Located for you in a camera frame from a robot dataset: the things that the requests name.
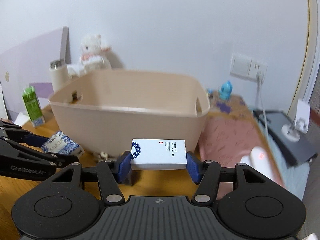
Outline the lilac headboard panel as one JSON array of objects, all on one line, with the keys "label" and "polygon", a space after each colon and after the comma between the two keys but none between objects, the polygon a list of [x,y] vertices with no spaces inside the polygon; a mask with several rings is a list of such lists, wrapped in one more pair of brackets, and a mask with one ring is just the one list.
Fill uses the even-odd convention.
[{"label": "lilac headboard panel", "polygon": [[53,92],[49,74],[54,60],[70,61],[68,27],[33,37],[1,53],[1,85],[9,119],[25,111],[22,93],[36,85],[47,98]]}]

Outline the beige hair claw clip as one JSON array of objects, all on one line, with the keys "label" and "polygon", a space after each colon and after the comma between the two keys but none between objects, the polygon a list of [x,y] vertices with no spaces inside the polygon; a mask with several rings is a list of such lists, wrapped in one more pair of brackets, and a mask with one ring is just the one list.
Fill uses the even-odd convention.
[{"label": "beige hair claw clip", "polygon": [[106,152],[100,152],[97,156],[98,161],[105,161],[109,159],[109,156]]}]

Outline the white wall switch socket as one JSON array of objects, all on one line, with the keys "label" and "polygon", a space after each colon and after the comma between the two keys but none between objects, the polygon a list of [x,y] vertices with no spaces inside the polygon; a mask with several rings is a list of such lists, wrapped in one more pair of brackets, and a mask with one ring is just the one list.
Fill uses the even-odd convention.
[{"label": "white wall switch socket", "polygon": [[261,82],[264,81],[267,72],[267,65],[255,59],[233,54],[231,59],[230,74],[243,79]]}]

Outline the blue white patterned box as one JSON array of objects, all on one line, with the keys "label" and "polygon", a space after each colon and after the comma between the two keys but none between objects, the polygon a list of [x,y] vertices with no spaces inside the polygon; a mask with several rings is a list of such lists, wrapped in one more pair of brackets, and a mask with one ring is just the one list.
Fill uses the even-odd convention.
[{"label": "blue white patterned box", "polygon": [[57,153],[63,155],[74,155],[76,157],[82,156],[83,148],[75,141],[73,141],[65,133],[58,131],[52,135],[41,146],[44,153]]}]

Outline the blue cartoon figurine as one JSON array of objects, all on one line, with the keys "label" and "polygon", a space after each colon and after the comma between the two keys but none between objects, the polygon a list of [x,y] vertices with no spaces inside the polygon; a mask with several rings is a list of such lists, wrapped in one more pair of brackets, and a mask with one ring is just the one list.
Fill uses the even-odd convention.
[{"label": "blue cartoon figurine", "polygon": [[221,100],[229,100],[233,86],[230,81],[225,82],[219,89],[219,98]]}]

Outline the light blue cloth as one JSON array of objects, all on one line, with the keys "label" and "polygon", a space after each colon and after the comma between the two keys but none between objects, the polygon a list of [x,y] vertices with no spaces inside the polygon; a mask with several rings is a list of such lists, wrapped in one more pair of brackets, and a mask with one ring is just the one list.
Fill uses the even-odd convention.
[{"label": "light blue cloth", "polygon": [[258,126],[271,149],[272,157],[274,158],[285,188],[302,200],[310,172],[309,163],[302,163],[298,166],[290,166],[287,164],[276,142],[270,135],[266,134],[265,126],[260,122],[258,122]]}]

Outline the white plush lamb toy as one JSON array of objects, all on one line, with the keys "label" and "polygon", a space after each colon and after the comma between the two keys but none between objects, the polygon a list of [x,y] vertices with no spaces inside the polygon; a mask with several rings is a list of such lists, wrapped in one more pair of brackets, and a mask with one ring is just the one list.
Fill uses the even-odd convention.
[{"label": "white plush lamb toy", "polygon": [[111,47],[102,41],[100,34],[86,35],[81,41],[80,50],[79,62],[67,65],[70,79],[81,77],[93,70],[112,68],[107,58]]}]

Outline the pink hot water bag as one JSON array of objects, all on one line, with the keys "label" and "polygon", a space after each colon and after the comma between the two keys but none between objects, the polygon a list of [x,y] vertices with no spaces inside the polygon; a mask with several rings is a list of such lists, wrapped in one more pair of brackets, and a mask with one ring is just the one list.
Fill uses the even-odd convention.
[{"label": "pink hot water bag", "polygon": [[273,181],[284,186],[267,141],[253,119],[209,116],[198,146],[202,161],[210,159],[223,167],[234,167],[242,157],[249,155],[254,147],[259,146],[267,153]]}]

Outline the green drink carton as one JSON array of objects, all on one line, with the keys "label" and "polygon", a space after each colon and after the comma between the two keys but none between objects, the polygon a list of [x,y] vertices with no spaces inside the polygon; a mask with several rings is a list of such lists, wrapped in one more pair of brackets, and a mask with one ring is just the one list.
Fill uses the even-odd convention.
[{"label": "green drink carton", "polygon": [[24,89],[22,99],[29,115],[30,122],[34,128],[45,124],[45,119],[40,107],[38,97],[33,86]]}]

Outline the white phone stand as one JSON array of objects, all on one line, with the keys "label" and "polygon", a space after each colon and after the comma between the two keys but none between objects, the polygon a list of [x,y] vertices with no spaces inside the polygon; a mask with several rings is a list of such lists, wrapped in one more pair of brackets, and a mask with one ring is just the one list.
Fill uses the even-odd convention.
[{"label": "white phone stand", "polygon": [[294,122],[284,124],[281,128],[282,134],[291,142],[300,140],[300,133],[306,134],[309,129],[310,104],[299,99],[297,102],[297,111]]}]

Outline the white thermos bottle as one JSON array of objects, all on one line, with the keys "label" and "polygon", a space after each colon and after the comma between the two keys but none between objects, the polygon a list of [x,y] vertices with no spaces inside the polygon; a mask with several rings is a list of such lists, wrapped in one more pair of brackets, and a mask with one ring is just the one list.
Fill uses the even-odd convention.
[{"label": "white thermos bottle", "polygon": [[64,59],[52,61],[49,72],[54,92],[63,88],[69,81],[68,68]]}]

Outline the beige plastic storage basket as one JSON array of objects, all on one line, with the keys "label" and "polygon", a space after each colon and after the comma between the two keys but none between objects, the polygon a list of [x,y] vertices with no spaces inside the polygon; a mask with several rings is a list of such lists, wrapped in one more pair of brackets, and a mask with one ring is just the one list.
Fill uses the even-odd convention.
[{"label": "beige plastic storage basket", "polygon": [[55,92],[59,129],[92,153],[117,157],[133,139],[184,140],[195,150],[210,109],[206,91],[187,75],[94,70]]}]

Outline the white blue soap box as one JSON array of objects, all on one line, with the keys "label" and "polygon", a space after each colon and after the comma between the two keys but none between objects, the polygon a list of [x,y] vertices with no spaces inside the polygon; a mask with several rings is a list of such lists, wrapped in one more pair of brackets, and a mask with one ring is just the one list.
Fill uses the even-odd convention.
[{"label": "white blue soap box", "polygon": [[184,170],[187,156],[184,140],[133,139],[133,170]]}]

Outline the dark grey tablet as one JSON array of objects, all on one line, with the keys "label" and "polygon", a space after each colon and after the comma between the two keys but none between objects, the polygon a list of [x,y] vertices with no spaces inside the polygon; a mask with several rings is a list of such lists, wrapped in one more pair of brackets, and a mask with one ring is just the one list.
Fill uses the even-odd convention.
[{"label": "dark grey tablet", "polygon": [[317,158],[317,151],[306,136],[293,128],[293,122],[281,111],[255,109],[253,115],[261,124],[268,126],[268,133],[278,145],[287,165],[297,166]]}]

